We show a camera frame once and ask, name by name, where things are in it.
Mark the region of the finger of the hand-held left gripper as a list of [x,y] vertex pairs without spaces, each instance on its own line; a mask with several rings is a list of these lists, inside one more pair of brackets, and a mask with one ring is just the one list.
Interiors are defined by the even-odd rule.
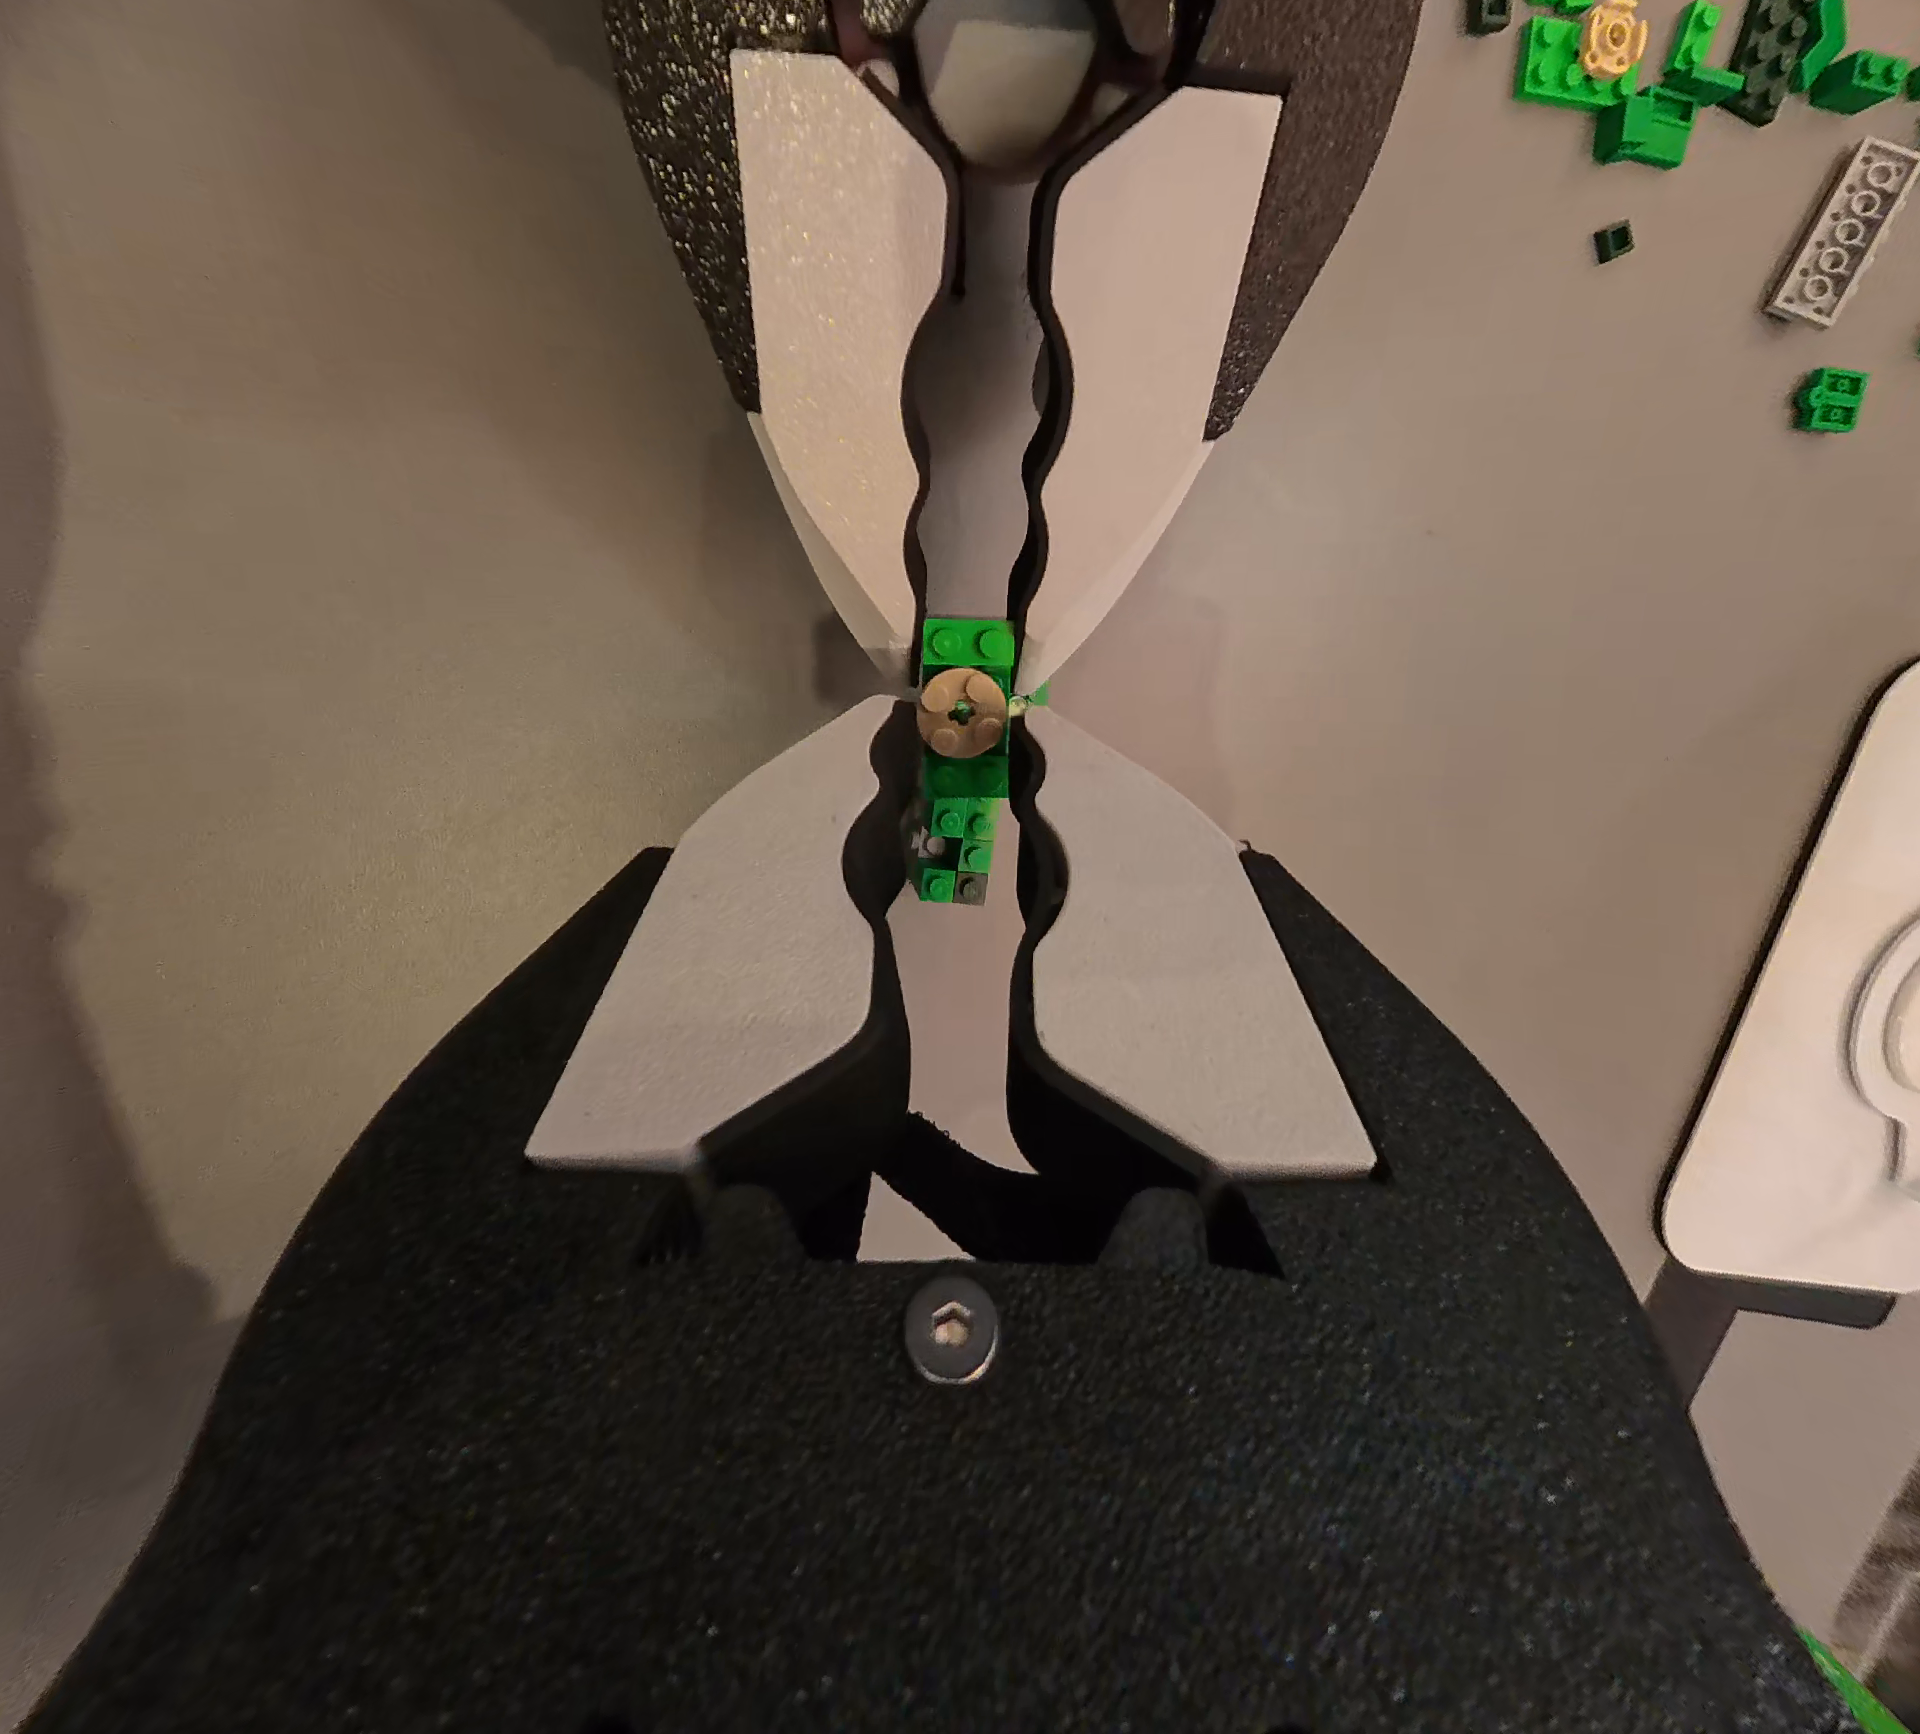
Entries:
[[1284,101],[1184,86],[1138,98],[1068,163],[1044,212],[1063,429],[1038,485],[1045,556],[1022,689],[1091,636],[1187,498]]
[[854,642],[909,675],[920,468],[907,354],[948,270],[948,177],[892,94],[836,55],[735,50],[757,447]]

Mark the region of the grey desk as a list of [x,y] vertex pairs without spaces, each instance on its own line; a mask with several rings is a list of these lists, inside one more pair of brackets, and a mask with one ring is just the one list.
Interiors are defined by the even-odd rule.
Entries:
[[[1259,389],[1054,681],[1479,1053],[1635,1290],[1861,706],[1916,657],[1916,108],[1604,166],[1426,0]],[[1597,263],[1592,234],[1630,221]],[[1850,434],[1794,426],[1816,368]],[[636,850],[861,694],[595,0],[4,0],[4,1727],[354,1136]]]

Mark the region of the white flat stand base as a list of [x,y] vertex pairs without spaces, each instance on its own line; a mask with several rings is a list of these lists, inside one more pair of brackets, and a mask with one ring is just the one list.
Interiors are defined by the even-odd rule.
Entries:
[[1667,1180],[1667,1254],[1719,1281],[1918,1288],[1918,668],[1837,778]]

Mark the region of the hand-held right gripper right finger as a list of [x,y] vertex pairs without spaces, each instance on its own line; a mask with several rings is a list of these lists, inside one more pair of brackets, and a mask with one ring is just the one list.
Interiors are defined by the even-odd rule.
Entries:
[[1202,1181],[1361,1177],[1375,1145],[1242,864],[1155,774],[1023,714],[1031,1068]]

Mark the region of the green brick figure assembly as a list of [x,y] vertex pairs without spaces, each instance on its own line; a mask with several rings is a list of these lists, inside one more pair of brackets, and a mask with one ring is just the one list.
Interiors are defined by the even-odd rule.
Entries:
[[907,867],[924,904],[987,897],[1000,809],[1009,793],[1013,719],[1049,702],[1049,686],[1013,689],[1015,633],[1000,618],[928,616],[915,723],[920,793],[906,818]]

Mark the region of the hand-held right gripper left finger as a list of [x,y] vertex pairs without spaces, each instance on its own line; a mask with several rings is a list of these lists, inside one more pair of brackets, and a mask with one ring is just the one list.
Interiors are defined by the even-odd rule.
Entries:
[[822,1202],[906,1113],[887,925],[920,771],[870,695],[722,793],[672,850],[525,1155]]

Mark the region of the grey flat plate brick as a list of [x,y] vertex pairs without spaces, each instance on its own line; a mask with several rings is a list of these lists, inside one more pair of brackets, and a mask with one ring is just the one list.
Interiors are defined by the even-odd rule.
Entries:
[[1773,280],[1761,313],[1830,329],[1900,218],[1918,177],[1918,151],[1867,135],[1836,163],[1830,186]]

